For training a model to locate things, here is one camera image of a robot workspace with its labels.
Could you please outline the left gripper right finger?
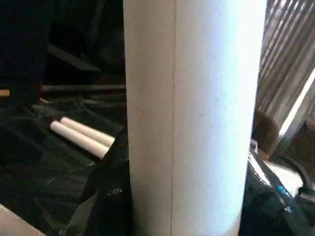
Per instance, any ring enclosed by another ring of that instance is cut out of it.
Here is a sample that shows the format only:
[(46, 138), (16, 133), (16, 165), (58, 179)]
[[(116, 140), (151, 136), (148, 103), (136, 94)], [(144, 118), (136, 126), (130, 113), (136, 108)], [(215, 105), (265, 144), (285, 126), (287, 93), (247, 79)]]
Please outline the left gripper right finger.
[(302, 186), (290, 193), (281, 179), (250, 149), (240, 235), (313, 236), (315, 191), (303, 167), (291, 160)]

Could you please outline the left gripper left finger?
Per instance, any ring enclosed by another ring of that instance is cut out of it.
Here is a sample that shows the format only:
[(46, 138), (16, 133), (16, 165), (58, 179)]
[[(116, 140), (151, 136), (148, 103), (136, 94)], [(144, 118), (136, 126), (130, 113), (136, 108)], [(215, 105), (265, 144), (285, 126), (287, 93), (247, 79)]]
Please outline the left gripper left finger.
[(127, 130), (120, 131), (103, 159), (94, 167), (80, 202), (92, 196), (95, 200), (83, 235), (130, 236), (132, 197)]

